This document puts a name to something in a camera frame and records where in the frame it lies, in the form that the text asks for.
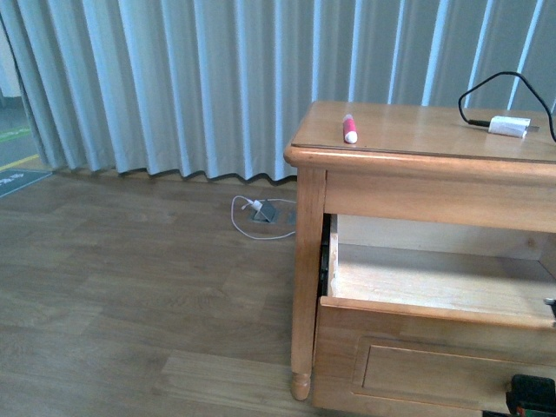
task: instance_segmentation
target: lip balm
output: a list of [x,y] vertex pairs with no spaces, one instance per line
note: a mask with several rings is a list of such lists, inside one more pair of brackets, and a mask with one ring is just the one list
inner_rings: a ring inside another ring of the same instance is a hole
[[355,128],[354,117],[346,115],[344,117],[344,142],[356,143],[357,142],[357,129]]

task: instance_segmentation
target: nightstand leg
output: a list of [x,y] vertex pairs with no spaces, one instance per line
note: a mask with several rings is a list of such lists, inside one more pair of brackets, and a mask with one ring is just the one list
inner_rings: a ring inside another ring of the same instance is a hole
[[292,395],[305,400],[311,388],[326,170],[299,168],[295,234]]

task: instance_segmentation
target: nightstand drawer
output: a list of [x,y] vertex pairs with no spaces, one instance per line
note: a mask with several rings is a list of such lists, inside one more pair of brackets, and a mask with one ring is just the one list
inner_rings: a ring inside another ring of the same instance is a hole
[[480,415],[507,411],[514,374],[556,378],[552,235],[358,220],[332,220],[316,406]]

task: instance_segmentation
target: curtain fold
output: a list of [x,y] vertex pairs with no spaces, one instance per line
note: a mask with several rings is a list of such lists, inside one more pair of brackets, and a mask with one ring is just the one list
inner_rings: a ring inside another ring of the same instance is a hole
[[[55,169],[280,180],[312,101],[455,106],[500,70],[556,104],[548,0],[3,0],[0,15]],[[493,83],[468,105],[540,109]]]

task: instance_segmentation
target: wooden tabletop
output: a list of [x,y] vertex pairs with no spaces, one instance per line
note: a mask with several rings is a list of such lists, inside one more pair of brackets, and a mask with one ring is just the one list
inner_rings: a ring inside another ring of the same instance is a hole
[[[305,116],[292,146],[357,150],[418,156],[446,156],[516,162],[556,162],[556,142],[544,113],[465,109],[467,118],[529,117],[539,132],[525,139],[489,134],[466,124],[457,108],[435,108],[372,103],[315,102]],[[343,142],[342,118],[352,114],[358,142]]]

